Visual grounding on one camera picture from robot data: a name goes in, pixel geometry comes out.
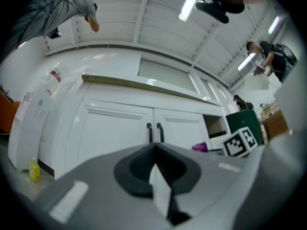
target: white ceiling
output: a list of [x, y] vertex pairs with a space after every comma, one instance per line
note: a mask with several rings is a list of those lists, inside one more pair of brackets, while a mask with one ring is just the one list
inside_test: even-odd
[[85, 45], [144, 48], [186, 62], [187, 71], [202, 69], [228, 86], [242, 74], [237, 67], [247, 56], [245, 43], [267, 39], [278, 15], [272, 0], [248, 5], [241, 14], [228, 14], [228, 24], [195, 9], [187, 22], [180, 21], [185, 0], [94, 1], [99, 32], [92, 32], [83, 17], [74, 17], [59, 26], [61, 38], [45, 39], [48, 55]]

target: purple bag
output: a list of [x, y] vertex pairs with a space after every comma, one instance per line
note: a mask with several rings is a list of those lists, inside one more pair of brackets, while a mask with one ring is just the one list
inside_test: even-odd
[[192, 147], [192, 150], [201, 151], [201, 152], [208, 152], [208, 147], [207, 147], [206, 142], [202, 142], [202, 143], [194, 145]]

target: floor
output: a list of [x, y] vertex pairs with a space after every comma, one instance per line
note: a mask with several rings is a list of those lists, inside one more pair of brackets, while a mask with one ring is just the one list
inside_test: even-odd
[[32, 201], [50, 184], [54, 178], [40, 169], [40, 182], [30, 180], [29, 171], [17, 172], [8, 158], [8, 137], [0, 135], [0, 165], [4, 175], [7, 177], [11, 188], [22, 193]]

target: cabinet handle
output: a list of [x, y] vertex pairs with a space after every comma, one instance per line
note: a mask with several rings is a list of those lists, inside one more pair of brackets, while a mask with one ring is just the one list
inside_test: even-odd
[[153, 142], [153, 128], [151, 123], [147, 123], [147, 128], [149, 128], [149, 143]]
[[160, 123], [157, 123], [157, 127], [160, 129], [161, 142], [164, 142], [164, 132], [162, 125]]

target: yellow spray bottle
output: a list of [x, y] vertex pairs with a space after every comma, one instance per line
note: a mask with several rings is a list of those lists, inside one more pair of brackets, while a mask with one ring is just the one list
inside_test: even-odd
[[32, 163], [29, 165], [29, 171], [31, 180], [34, 182], [40, 182], [40, 172], [37, 158], [33, 158]]

